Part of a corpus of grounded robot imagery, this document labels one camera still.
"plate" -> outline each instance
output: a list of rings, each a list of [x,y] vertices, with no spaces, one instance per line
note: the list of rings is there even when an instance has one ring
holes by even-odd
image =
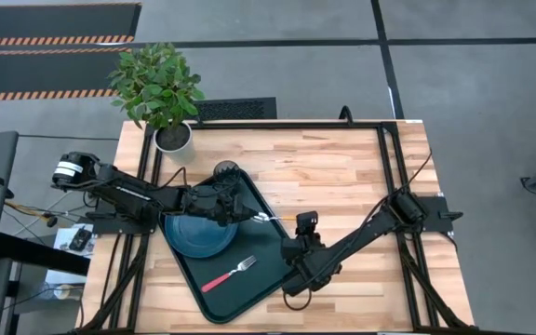
[[[231,244],[238,224],[220,227],[215,221],[190,216],[167,216],[165,237],[180,254],[191,258],[212,257]]]

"dark green tray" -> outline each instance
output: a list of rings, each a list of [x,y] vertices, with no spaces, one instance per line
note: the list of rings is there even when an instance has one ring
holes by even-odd
[[[213,182],[213,179],[208,179],[201,184]],[[240,183],[238,190],[246,206],[274,216],[256,185],[243,171]],[[192,259],[171,248],[200,311],[208,321],[227,323],[280,288],[283,276],[291,270],[280,256],[281,240],[288,235],[280,222],[272,222],[238,223],[239,229],[233,242],[211,258]],[[251,255],[257,259],[253,266],[245,272],[234,274],[210,292],[202,293],[204,284],[233,270],[240,261]]]

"butcher block tabletop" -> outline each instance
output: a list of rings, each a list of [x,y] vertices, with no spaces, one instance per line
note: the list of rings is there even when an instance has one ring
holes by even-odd
[[[411,177],[429,154],[425,128],[419,121],[397,124]],[[143,138],[143,132],[133,123],[124,123],[114,160],[120,170],[137,174]],[[387,143],[395,181],[399,181],[391,138]],[[193,185],[210,177],[220,161],[235,161],[251,176],[277,215],[316,210],[317,231],[327,246],[356,229],[387,195],[374,129],[194,130],[194,146],[196,158],[186,166],[188,183]],[[152,174],[154,151],[151,147],[147,181]],[[159,183],[178,168],[163,157]],[[174,182],[179,184],[181,177]],[[433,159],[410,187],[420,195],[440,192]],[[294,236],[295,221],[283,221],[283,225]],[[83,297],[86,321],[100,307],[115,238],[116,235],[100,236],[96,242]],[[472,324],[455,247],[439,233],[423,233],[422,240],[432,284],[456,315]],[[138,244],[135,239],[132,257]],[[114,287],[120,259],[118,248],[107,295]],[[427,325],[422,290],[416,282],[415,289],[422,323]],[[136,332],[411,330],[393,234],[378,238],[344,261],[342,272],[313,294],[305,310],[289,310],[282,296],[279,289],[227,324],[210,323],[200,313],[165,238],[156,230],[148,248]],[[127,323],[130,298],[131,287],[124,294],[119,327]],[[289,302],[302,305],[306,299],[305,292]]]

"silver fork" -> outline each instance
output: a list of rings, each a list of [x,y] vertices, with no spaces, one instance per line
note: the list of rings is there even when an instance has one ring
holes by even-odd
[[[247,257],[246,259],[240,261],[238,264],[237,264],[237,267],[236,269],[233,269],[231,271],[229,271],[228,273],[224,274],[224,275],[221,275],[220,277],[212,280],[211,282],[205,284],[203,287],[202,287],[202,292],[208,292],[210,291],[211,289],[217,287],[220,283],[222,283],[223,281],[227,280],[228,277],[230,277],[231,275],[234,275],[235,273],[237,272],[240,272],[240,271],[246,271],[247,269],[249,269],[249,267],[251,265],[253,265],[254,263],[256,262],[256,257],[255,256],[249,256]]]

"concrete floor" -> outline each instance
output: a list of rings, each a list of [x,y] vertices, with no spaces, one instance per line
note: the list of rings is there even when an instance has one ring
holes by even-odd
[[[536,1],[381,2],[388,38],[536,37]],[[373,22],[368,0],[145,0],[136,41],[375,38]],[[276,97],[281,118],[335,117],[343,104],[355,118],[392,117],[377,47],[184,52],[209,99]],[[518,180],[536,170],[536,45],[391,47],[391,53],[405,117],[424,120],[442,190],[451,209],[465,213],[456,240],[476,323],[536,333],[536,197]],[[124,116],[108,102],[1,101],[0,130],[117,137]],[[21,203],[48,206],[61,196],[48,189],[60,154],[84,150],[111,161],[115,146],[20,139],[11,188]],[[72,194],[57,208],[80,203]],[[1,227],[20,228],[6,216]],[[33,229],[52,233],[41,224]],[[74,307],[23,316],[19,333],[67,330]]]

